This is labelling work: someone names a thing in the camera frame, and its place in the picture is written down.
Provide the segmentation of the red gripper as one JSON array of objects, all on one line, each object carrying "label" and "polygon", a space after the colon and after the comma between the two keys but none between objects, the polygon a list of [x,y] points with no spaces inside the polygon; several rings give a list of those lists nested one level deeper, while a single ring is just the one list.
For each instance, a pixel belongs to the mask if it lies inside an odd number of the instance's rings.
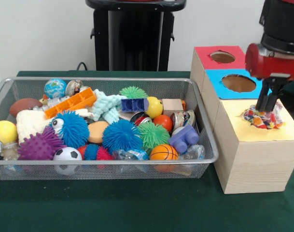
[{"label": "red gripper", "polygon": [[252,43],[245,55],[245,69],[252,77],[264,79],[256,110],[271,112],[286,81],[270,81],[270,77],[286,78],[294,81],[294,55],[267,50],[261,44]]}]

